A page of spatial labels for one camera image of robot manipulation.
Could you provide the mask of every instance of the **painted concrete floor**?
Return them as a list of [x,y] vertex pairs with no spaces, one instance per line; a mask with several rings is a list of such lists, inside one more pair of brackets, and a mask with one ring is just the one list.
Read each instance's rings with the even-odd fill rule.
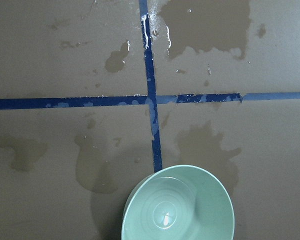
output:
[[[127,197],[154,172],[153,102],[138,98],[150,96],[144,3],[0,1],[0,100],[136,97],[10,110],[4,102],[0,240],[121,239]],[[300,92],[300,0],[147,7],[158,101],[225,94],[159,101],[163,168],[191,164],[217,176],[232,199],[235,240],[300,240],[300,99],[292,94]],[[272,100],[245,101],[247,93]]]

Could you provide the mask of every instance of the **blue tape line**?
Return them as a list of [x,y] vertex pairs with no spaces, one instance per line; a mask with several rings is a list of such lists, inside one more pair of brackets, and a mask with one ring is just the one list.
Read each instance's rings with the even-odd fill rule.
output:
[[[270,92],[248,93],[241,96],[240,93],[224,94],[180,94],[180,95],[156,95],[157,104],[185,104],[185,103],[211,103],[232,101],[264,101],[264,100],[293,100],[300,99],[300,92]],[[147,96],[97,96],[97,97],[67,97],[67,98],[19,98],[0,99],[0,110],[17,109],[46,109],[46,108],[79,108],[79,107],[103,107],[125,105],[152,105],[153,99]],[[158,117],[151,115],[152,120]]]
[[184,104],[184,103],[212,103],[212,102],[232,102],[242,101],[239,93],[225,94],[180,94],[157,96],[158,104]]
[[0,110],[144,105],[147,96],[0,99]]
[[300,92],[248,93],[242,97],[243,101],[288,100],[288,99],[300,99]]
[[154,59],[151,45],[150,24],[148,15],[147,0],[139,0],[142,40],[144,47],[144,63],[146,72],[146,83],[148,89],[148,99],[146,104],[149,105],[151,132],[153,136],[152,140],[152,152],[153,152],[153,168],[154,172],[162,170],[162,156],[161,156],[161,143],[160,143],[160,131],[158,121],[158,105],[157,105],[157,93],[156,93],[156,78]]

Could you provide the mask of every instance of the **wet spot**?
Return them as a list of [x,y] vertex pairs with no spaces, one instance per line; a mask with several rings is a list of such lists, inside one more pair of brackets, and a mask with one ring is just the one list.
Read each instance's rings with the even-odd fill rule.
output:
[[126,40],[122,45],[119,51],[113,51],[110,57],[105,61],[105,69],[109,73],[117,73],[121,71],[125,66],[124,58],[128,56],[129,53],[129,44]]
[[89,122],[88,122],[88,126],[86,127],[87,129],[93,129],[95,126],[96,126],[96,120],[94,119],[90,119]]
[[238,183],[238,168],[231,158],[241,153],[241,148],[223,150],[224,135],[213,135],[211,123],[192,126],[189,132],[177,136],[180,158],[183,164],[201,167],[215,175],[231,195]]
[[259,26],[258,32],[257,32],[257,36],[262,39],[264,37],[264,35],[266,34],[266,25],[265,24],[261,24]]
[[54,19],[54,22],[53,24],[51,25],[47,25],[48,28],[56,31],[58,30],[60,27],[67,27],[70,25],[70,18],[67,18],[67,19],[60,19],[60,20],[57,20],[56,18]]
[[116,137],[116,138],[113,139],[115,141],[115,146],[116,147],[119,147],[119,145],[121,143],[121,139],[122,139],[122,137]]
[[111,163],[103,157],[102,149],[90,136],[77,135],[74,142],[80,147],[75,166],[77,182],[85,189],[101,194],[117,190],[111,176]]
[[96,115],[96,113],[95,112],[88,112],[84,116],[87,118],[87,117],[90,117],[92,115]]
[[134,163],[135,163],[135,164],[139,164],[140,161],[141,161],[141,160],[140,160],[140,157],[137,157],[137,158],[134,160]]
[[157,30],[153,30],[152,31],[152,35],[155,36],[155,37],[157,37],[159,35],[159,32]]
[[161,123],[161,129],[164,129],[165,126],[167,126],[169,116],[170,116],[170,112],[164,117],[163,122]]
[[12,148],[14,159],[10,164],[19,172],[29,172],[47,151],[48,145],[33,139],[15,138],[10,135],[0,137],[0,148]]
[[75,49],[78,48],[80,46],[84,46],[91,43],[91,41],[78,41],[76,44],[72,44],[70,41],[60,41],[60,46],[59,48],[61,50],[65,50],[65,49]]
[[208,106],[213,107],[217,111],[221,107],[222,102],[208,102],[207,104]]
[[182,70],[182,69],[177,69],[175,72],[176,72],[177,74],[185,74],[187,71]]
[[248,0],[171,0],[158,14],[169,29],[170,59],[181,55],[186,47],[209,52],[239,48],[244,59],[251,20]]

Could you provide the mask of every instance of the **water droplet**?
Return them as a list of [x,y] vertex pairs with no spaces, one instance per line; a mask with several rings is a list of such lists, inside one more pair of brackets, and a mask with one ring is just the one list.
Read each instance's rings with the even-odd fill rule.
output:
[[187,71],[182,70],[182,69],[177,69],[177,70],[175,70],[175,72],[178,74],[185,74]]
[[210,64],[208,64],[208,74],[211,75],[211,68],[210,68]]
[[159,32],[158,32],[157,30],[153,30],[153,31],[152,31],[152,35],[156,37],[156,36],[159,35]]

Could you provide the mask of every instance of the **light green bowl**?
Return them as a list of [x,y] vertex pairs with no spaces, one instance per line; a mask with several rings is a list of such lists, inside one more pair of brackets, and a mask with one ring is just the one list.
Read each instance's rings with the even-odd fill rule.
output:
[[232,240],[234,209],[221,182],[191,165],[142,180],[123,213],[122,240]]

